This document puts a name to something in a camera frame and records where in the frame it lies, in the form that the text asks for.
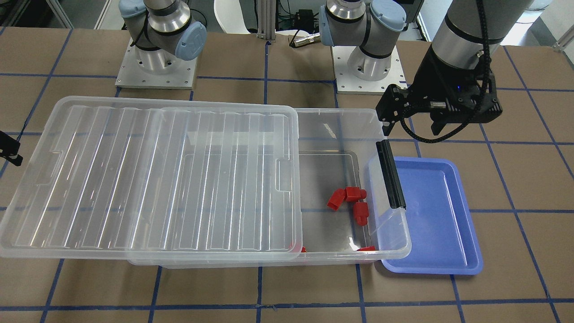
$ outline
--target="clear plastic storage box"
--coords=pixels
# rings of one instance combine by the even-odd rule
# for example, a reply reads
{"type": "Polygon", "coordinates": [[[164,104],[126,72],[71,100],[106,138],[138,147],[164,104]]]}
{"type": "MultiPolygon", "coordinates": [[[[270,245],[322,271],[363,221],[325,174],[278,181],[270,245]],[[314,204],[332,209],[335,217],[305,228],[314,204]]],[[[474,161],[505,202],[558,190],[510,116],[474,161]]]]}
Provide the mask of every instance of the clear plastic storage box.
{"type": "Polygon", "coordinates": [[[170,268],[405,257],[404,209],[369,165],[383,138],[370,109],[67,97],[0,224],[0,255],[170,268]],[[368,226],[326,207],[346,186],[376,188],[368,226]]]}

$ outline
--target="table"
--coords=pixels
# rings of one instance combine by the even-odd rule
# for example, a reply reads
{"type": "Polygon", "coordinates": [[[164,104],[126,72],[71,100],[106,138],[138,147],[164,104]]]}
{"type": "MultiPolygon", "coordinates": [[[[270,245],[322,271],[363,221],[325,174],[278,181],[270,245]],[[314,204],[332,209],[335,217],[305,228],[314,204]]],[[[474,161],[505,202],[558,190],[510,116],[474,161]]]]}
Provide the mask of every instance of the table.
{"type": "MultiPolygon", "coordinates": [[[[67,95],[365,107],[335,93],[330,49],[208,35],[189,90],[117,89],[126,31],[0,30],[0,129],[17,135],[23,167],[2,163],[0,217],[57,100],[67,95]]],[[[407,82],[429,43],[397,44],[407,82]]],[[[548,47],[493,55],[504,113],[439,144],[395,127],[396,156],[459,168],[482,249],[477,276],[398,275],[380,264],[168,270],[126,261],[0,259],[2,322],[572,322],[574,71],[548,47]]],[[[411,120],[429,136],[428,116],[411,120]]]]}

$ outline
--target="red cap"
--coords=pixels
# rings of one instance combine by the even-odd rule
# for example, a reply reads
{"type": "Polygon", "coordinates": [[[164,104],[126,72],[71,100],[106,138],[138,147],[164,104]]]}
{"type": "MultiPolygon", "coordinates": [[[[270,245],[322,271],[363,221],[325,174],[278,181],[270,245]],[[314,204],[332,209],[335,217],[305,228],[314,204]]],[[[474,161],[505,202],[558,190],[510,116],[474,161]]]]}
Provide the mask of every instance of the red cap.
{"type": "Polygon", "coordinates": [[[368,247],[359,248],[359,249],[357,249],[357,251],[376,251],[376,249],[375,249],[375,246],[370,245],[368,247]]]}
{"type": "Polygon", "coordinates": [[[367,202],[357,202],[353,205],[353,217],[358,225],[367,225],[367,218],[369,217],[369,206],[367,202]]]}
{"type": "Polygon", "coordinates": [[[329,202],[327,202],[327,206],[333,209],[333,211],[337,211],[339,210],[339,207],[341,207],[341,204],[343,204],[345,199],[347,199],[347,194],[345,193],[345,190],[337,189],[329,199],[329,202]]]}
{"type": "Polygon", "coordinates": [[[360,199],[367,198],[367,191],[356,186],[346,187],[345,193],[347,194],[347,202],[357,202],[360,199]]]}

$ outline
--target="black clamp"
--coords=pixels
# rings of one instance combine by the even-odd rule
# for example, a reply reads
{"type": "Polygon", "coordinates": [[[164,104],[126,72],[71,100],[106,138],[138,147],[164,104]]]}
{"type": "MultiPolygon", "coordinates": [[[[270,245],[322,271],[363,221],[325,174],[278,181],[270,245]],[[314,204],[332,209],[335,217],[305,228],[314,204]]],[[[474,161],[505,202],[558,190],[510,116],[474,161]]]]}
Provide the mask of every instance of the black clamp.
{"type": "Polygon", "coordinates": [[[23,157],[18,155],[20,142],[0,131],[0,157],[16,166],[22,165],[23,157]]]}

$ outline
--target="white chair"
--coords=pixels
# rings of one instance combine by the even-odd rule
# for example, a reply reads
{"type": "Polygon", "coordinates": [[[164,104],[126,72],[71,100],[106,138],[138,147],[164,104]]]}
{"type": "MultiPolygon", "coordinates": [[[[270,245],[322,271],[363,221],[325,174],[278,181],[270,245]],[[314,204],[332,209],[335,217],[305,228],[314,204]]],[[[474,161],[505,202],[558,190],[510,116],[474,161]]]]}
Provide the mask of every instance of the white chair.
{"type": "MultiPolygon", "coordinates": [[[[214,0],[214,13],[219,26],[227,34],[249,34],[243,15],[241,14],[241,5],[239,0],[214,0]]],[[[281,30],[276,32],[282,35],[294,35],[296,30],[281,30]]],[[[309,36],[309,33],[300,30],[297,36],[309,36]]]]}

